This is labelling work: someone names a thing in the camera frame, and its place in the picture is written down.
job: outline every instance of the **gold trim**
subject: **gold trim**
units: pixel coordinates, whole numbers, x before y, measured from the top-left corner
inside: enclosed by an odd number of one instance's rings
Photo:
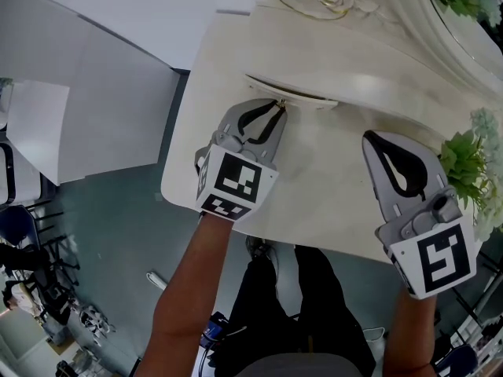
[[[337,20],[340,20],[341,18],[344,18],[347,13],[349,12],[349,9],[345,9],[344,11],[333,11],[333,10],[329,10],[329,11],[332,11],[333,13],[340,13],[342,14],[340,17],[338,18],[318,18],[317,16],[311,16],[309,14],[305,14],[303,13],[302,11],[299,11],[298,9],[295,9],[293,8],[291,5],[285,3],[283,0],[279,0],[280,2],[282,2],[284,5],[286,5],[288,8],[292,9],[293,11],[295,11],[296,13],[300,14],[300,15],[303,15],[307,18],[312,18],[313,20],[318,20],[318,21],[337,21]]]

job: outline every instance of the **gray floor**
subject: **gray floor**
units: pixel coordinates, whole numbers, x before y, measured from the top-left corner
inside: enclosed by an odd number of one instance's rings
[[[82,267],[78,272],[77,292],[117,328],[117,332],[95,350],[110,368],[123,375],[128,375],[137,357],[145,351],[152,313],[161,293],[147,281],[145,273],[154,269],[169,281],[197,223],[195,212],[176,207],[160,195],[164,162],[185,83],[186,77],[182,77],[167,122],[159,163],[64,184],[48,211],[65,211],[59,221],[60,229],[73,235]],[[501,255],[499,246],[495,247]],[[395,270],[390,265],[347,254],[329,251],[326,254],[340,278],[347,306],[362,327],[388,329],[395,296],[401,286]],[[277,256],[281,304],[288,314],[298,313],[301,295],[293,247],[279,243]],[[244,236],[235,232],[215,306],[227,316],[248,261]],[[469,302],[476,300],[488,276],[482,269],[476,280],[460,287]],[[441,325],[446,332],[451,332],[452,327],[466,317],[451,292],[442,295],[439,308]],[[79,341],[92,346],[90,335],[79,330],[76,324],[73,320],[72,327]]]

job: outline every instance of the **desk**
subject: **desk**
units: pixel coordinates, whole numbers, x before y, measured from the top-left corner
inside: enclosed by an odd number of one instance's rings
[[[161,184],[171,203],[194,208],[194,152],[208,143],[229,107],[261,96],[240,70],[249,21],[247,16],[218,14],[203,38]],[[369,108],[342,103],[330,111],[288,108],[274,160],[280,177],[261,209],[234,228],[387,262],[374,236],[384,221],[362,154],[362,135],[368,129],[400,132],[434,148],[442,143],[442,136],[417,122]]]

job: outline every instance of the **vanity table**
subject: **vanity table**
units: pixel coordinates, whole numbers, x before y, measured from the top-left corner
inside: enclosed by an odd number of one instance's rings
[[[408,49],[299,15],[278,0],[259,1],[251,16],[215,15],[185,88],[163,196],[193,209],[194,152],[207,145],[227,109],[257,97],[284,98],[288,121],[274,159],[280,176],[261,209],[234,228],[387,262],[374,236],[384,221],[363,159],[363,133],[398,132],[438,151],[445,138],[470,127],[471,110],[494,104],[448,71],[434,71],[433,61],[421,62],[428,55],[420,46]]]

